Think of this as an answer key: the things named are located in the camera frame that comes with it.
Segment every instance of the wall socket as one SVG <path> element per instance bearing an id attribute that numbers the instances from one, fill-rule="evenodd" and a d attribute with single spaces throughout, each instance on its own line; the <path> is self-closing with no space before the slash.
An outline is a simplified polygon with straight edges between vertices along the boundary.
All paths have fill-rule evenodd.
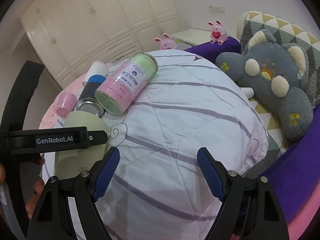
<path id="1" fill-rule="evenodd" d="M 219 13 L 225 13 L 225 9 L 223 5 L 208 5 L 207 6 L 208 11 L 213 12 L 219 12 Z"/>

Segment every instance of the blue gripper pad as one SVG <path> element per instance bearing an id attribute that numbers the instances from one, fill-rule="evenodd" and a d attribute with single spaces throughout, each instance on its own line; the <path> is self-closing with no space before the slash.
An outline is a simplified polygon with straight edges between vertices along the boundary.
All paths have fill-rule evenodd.
<path id="1" fill-rule="evenodd" d="M 97 202 L 99 198 L 103 197 L 108 189 L 110 181 L 120 161 L 120 153 L 116 148 L 110 155 L 108 161 L 102 168 L 100 174 L 95 181 L 94 192 L 92 197 L 94 202 Z"/>
<path id="2" fill-rule="evenodd" d="M 212 195 L 218 198 L 220 201 L 222 201 L 222 199 L 224 198 L 224 193 L 222 189 L 223 182 L 202 149 L 198 150 L 197 160 L 198 165 L 202 171 L 205 180 L 207 181 Z"/>

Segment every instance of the yellow paw print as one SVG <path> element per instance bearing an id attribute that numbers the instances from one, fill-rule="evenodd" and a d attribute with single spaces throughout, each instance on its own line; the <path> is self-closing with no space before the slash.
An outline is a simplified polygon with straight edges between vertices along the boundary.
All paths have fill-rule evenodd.
<path id="1" fill-rule="evenodd" d="M 222 63 L 222 65 L 220 66 L 220 69 L 223 71 L 223 72 L 226 72 L 228 69 L 229 69 L 229 66 L 226 62 Z"/>
<path id="2" fill-rule="evenodd" d="M 299 123 L 300 114 L 299 113 L 291 113 L 290 114 L 290 125 L 297 125 Z"/>

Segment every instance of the black can with blue band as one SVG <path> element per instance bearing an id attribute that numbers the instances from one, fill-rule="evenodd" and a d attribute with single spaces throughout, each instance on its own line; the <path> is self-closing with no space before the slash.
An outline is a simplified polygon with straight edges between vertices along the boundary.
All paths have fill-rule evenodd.
<path id="1" fill-rule="evenodd" d="M 89 78 L 76 104 L 76 110 L 85 111 L 98 117 L 103 116 L 104 108 L 95 99 L 95 91 L 105 80 L 106 78 L 102 75 L 94 75 Z"/>

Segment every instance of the orange mouth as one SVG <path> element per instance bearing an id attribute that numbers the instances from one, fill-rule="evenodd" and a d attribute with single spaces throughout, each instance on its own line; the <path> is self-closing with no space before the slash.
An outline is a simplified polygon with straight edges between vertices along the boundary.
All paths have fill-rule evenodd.
<path id="1" fill-rule="evenodd" d="M 267 80 L 272 80 L 274 78 L 273 72 L 266 67 L 261 69 L 261 75 Z"/>

